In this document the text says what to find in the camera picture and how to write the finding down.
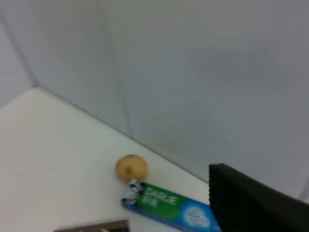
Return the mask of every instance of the potato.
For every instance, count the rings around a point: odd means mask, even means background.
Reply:
[[[143,180],[148,175],[148,165],[138,155],[126,155],[118,160],[115,171],[125,181],[130,181],[133,178]]]

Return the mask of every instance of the blue toothpaste box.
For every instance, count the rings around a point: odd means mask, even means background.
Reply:
[[[132,179],[122,199],[124,208],[183,232],[220,232],[209,205]]]

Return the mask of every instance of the black object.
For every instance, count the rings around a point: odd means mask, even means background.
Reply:
[[[209,166],[210,207],[223,232],[309,232],[309,205],[225,164]]]

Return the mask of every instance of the white wall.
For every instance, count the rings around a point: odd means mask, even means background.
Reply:
[[[104,0],[134,138],[197,176],[225,162],[298,197],[309,2]]]
[[[0,0],[40,85],[128,134],[97,0]]]
[[[30,89],[27,76],[0,18],[0,107]]]
[[[299,196],[309,170],[308,1],[0,7],[44,87],[126,134],[132,127],[134,139],[205,180],[210,163],[225,162]]]

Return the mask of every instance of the green label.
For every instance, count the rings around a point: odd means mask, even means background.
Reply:
[[[186,197],[165,189],[146,184],[143,194],[137,197],[137,205],[165,219],[174,219],[180,211],[178,207]]]

